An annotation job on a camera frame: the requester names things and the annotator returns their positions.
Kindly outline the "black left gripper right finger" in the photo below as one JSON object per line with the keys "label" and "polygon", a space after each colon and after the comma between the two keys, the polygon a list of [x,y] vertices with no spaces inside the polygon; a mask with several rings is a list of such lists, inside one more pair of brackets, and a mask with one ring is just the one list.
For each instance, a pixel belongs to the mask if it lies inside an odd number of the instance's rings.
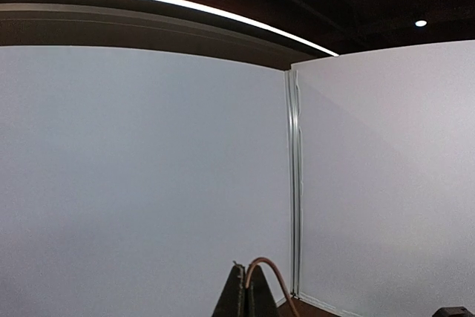
{"label": "black left gripper right finger", "polygon": [[279,317],[278,308],[272,296],[266,277],[260,266],[252,272],[247,288],[248,317]]}

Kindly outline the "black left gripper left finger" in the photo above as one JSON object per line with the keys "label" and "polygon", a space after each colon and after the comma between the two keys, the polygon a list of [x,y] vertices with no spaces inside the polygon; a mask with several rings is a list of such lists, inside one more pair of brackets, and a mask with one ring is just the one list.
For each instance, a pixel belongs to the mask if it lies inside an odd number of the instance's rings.
{"label": "black left gripper left finger", "polygon": [[243,317],[246,302],[245,266],[234,262],[212,317]]}

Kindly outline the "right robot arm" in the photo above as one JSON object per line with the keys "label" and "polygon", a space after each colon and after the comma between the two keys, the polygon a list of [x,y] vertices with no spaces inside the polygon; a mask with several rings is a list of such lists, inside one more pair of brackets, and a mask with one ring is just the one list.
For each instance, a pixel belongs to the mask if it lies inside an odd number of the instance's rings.
{"label": "right robot arm", "polygon": [[433,317],[474,317],[474,314],[466,307],[441,307]]}

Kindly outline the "round ceiling spotlight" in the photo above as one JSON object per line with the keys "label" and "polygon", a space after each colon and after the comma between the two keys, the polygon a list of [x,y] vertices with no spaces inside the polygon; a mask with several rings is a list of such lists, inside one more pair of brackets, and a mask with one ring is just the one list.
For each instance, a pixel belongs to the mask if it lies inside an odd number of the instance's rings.
{"label": "round ceiling spotlight", "polygon": [[420,19],[420,20],[415,21],[414,24],[415,24],[416,27],[425,27],[427,25],[427,23],[428,22],[426,20]]}

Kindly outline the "right aluminium frame post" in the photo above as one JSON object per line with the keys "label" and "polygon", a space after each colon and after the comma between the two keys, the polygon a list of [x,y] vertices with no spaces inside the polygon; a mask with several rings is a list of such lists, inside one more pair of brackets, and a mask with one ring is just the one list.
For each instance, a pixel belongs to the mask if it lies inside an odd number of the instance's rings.
{"label": "right aluminium frame post", "polygon": [[302,262],[302,197],[303,197],[303,160],[300,127],[300,90],[297,71],[284,72],[289,142],[289,173],[291,189],[291,291],[300,296]]}

